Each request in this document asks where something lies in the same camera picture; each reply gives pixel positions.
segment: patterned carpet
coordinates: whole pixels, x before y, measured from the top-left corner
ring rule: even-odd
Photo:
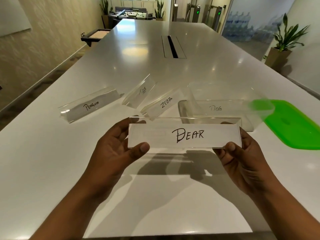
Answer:
[[[53,84],[59,77],[61,77],[70,67],[72,67],[84,54],[89,50],[89,46],[84,46],[69,60],[66,60],[58,66],[54,72],[46,76],[40,84],[34,87],[31,91],[19,97],[13,105],[6,108],[0,114],[0,131],[6,127],[18,114],[20,114],[29,104],[31,104],[41,93],[43,93],[51,84]]]

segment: whiteboard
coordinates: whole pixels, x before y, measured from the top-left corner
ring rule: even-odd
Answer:
[[[0,37],[30,28],[31,24],[18,0],[0,0]]]

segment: glass wall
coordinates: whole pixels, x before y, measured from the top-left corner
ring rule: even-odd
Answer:
[[[277,25],[294,0],[233,0],[222,31],[230,40],[258,60],[269,48]]]

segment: potted plant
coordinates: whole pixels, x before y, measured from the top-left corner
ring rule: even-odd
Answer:
[[[163,8],[162,0],[160,0],[160,3],[159,3],[159,0],[157,0],[157,10],[154,9],[156,20],[163,21],[163,15],[165,14],[165,11],[162,11],[162,8]]]
[[[278,24],[278,32],[274,34],[274,38],[278,42],[276,47],[272,47],[266,59],[266,65],[271,67],[277,72],[280,72],[282,67],[286,64],[288,56],[291,54],[292,48],[296,47],[296,44],[304,46],[303,43],[296,42],[301,36],[305,35],[307,28],[306,26],[297,32],[299,24],[288,28],[288,17],[285,13],[283,16],[284,23],[284,36],[281,34],[280,24]]]
[[[109,28],[109,18],[108,18],[108,14],[109,14],[109,2],[108,0],[100,0],[101,4],[100,8],[102,11],[102,22],[103,22],[103,26],[104,28]]]

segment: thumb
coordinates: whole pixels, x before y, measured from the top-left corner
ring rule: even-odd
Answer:
[[[227,153],[229,153],[232,157],[237,159],[243,165],[248,165],[251,157],[250,154],[234,142],[228,142],[225,146],[225,150],[227,151]]]
[[[145,155],[150,149],[150,145],[146,142],[142,142],[135,147],[126,151],[122,156],[121,159],[126,164],[126,167],[129,166],[134,161],[138,160],[140,157]]]

